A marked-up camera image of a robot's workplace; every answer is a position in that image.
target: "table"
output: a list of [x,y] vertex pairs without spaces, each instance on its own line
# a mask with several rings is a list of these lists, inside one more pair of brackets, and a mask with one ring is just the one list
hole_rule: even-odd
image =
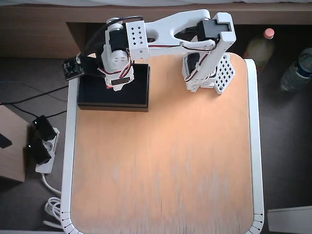
[[258,234],[264,221],[255,66],[222,95],[185,88],[180,56],[149,58],[148,113],[77,108],[69,84],[66,233]]

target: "black power adapter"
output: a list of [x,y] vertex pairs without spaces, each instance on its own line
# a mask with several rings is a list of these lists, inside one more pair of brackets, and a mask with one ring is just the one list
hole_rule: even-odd
[[33,124],[44,141],[52,140],[57,135],[46,116],[36,118]]
[[51,156],[40,139],[31,140],[27,148],[29,155],[31,155],[39,165],[47,163],[51,159]]

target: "robotic arm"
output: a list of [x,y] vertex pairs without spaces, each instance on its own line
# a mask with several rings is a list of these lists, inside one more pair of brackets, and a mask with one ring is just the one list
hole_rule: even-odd
[[120,91],[135,79],[134,60],[168,54],[185,54],[182,74],[191,92],[203,87],[215,88],[221,94],[234,76],[228,55],[224,54],[236,40],[228,13],[217,13],[211,19],[209,11],[202,9],[149,23],[123,23],[112,18],[107,25],[100,58],[77,56],[66,61],[63,67],[67,80],[82,75],[100,76],[107,88]]

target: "white bedsheet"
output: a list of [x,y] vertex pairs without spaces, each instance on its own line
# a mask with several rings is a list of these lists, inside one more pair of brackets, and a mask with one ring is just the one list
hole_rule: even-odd
[[192,3],[212,4],[243,1],[247,3],[268,2],[312,2],[312,0],[0,0],[0,5],[15,5],[22,3],[54,4],[66,6],[177,6]]

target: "bottle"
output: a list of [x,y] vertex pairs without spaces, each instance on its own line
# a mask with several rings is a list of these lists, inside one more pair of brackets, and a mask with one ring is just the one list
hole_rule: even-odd
[[283,91],[295,92],[312,80],[312,48],[305,49],[281,79]]
[[272,40],[274,30],[267,28],[262,35],[253,38],[244,53],[245,59],[253,59],[259,74],[267,64],[274,52],[274,42]]

